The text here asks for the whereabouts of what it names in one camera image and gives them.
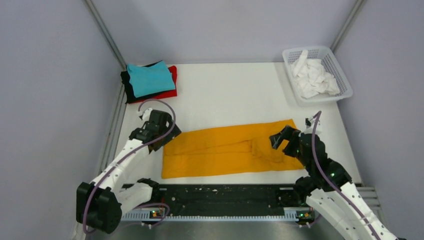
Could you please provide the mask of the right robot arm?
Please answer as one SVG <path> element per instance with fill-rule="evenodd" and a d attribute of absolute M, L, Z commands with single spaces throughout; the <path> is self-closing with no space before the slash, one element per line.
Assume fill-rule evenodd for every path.
<path fill-rule="evenodd" d="M 289 125 L 269 137 L 277 149 L 297 159 L 308 173 L 294 184 L 293 200 L 299 206 L 318 211 L 345 240 L 396 240 L 359 193 L 352 177 L 331 159 L 326 145 L 313 130 L 304 133 Z"/>

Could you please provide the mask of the orange t shirt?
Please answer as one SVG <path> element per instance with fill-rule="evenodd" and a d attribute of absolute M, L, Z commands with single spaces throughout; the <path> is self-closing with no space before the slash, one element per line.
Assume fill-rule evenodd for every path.
<path fill-rule="evenodd" d="M 272 148 L 270 136 L 292 119 L 183 132 L 163 148 L 163 179 L 210 177 L 268 171 L 296 171 L 303 165 L 285 155 L 282 143 Z"/>

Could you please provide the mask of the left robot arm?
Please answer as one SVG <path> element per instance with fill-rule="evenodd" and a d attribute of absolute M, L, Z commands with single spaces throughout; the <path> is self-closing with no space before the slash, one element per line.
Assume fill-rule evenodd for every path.
<path fill-rule="evenodd" d="M 115 159 L 91 182 L 76 190 L 76 220 L 85 234 L 101 231 L 110 234 L 121 218 L 141 204 L 154 207 L 160 202 L 159 184 L 141 178 L 124 189 L 137 164 L 164 147 L 179 134 L 176 114 L 146 109 L 140 116 L 142 127 L 134 129 Z"/>

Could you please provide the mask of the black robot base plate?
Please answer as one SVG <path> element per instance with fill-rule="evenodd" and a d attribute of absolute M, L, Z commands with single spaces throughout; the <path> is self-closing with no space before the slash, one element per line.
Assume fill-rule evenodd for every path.
<path fill-rule="evenodd" d="M 282 216 L 296 211 L 298 222 L 313 222 L 318 214 L 290 184 L 159 184 L 149 203 L 150 218 L 167 216 Z"/>

